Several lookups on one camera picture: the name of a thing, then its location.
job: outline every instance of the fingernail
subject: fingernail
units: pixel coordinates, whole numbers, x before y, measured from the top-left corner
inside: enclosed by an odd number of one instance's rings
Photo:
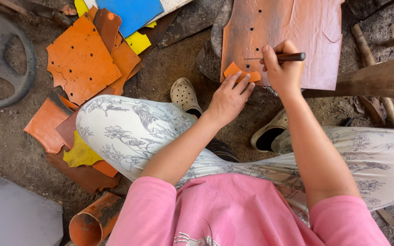
[[[262,52],[267,52],[270,50],[270,46],[266,45],[262,48]]]

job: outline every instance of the tool handle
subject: tool handle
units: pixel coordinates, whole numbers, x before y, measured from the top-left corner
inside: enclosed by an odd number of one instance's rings
[[[303,61],[305,60],[305,53],[287,53],[287,54],[276,54],[278,61]]]

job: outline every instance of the white pants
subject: white pants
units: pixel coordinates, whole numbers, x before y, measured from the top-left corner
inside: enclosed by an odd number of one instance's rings
[[[102,95],[82,107],[77,130],[103,159],[134,181],[157,151],[195,121],[176,103]],[[323,130],[346,161],[368,208],[372,211],[394,204],[394,130],[333,126],[323,126]],[[225,172],[267,179],[307,222],[305,188],[290,133],[284,131],[271,148],[280,156],[248,163],[224,161],[204,149],[176,187],[190,179]]]

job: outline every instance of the hand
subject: hand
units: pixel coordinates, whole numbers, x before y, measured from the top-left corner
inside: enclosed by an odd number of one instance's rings
[[[206,118],[221,129],[238,116],[255,88],[255,83],[249,83],[249,74],[246,74],[235,88],[233,87],[241,73],[239,71],[233,76],[227,76],[220,88],[214,93],[211,104],[203,113],[201,119]]]
[[[274,50],[269,45],[265,45],[261,50],[264,58],[259,61],[264,64],[262,70],[267,72],[268,81],[279,97],[300,93],[300,77],[304,62],[285,61],[280,64],[276,57],[276,54],[298,53],[293,42],[287,39],[278,44]]]

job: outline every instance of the pink t-shirt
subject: pink t-shirt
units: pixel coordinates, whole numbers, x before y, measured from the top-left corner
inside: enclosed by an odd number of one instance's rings
[[[224,173],[176,191],[141,177],[130,186],[107,246],[390,245],[358,197],[322,200],[309,219],[311,229],[268,180]]]

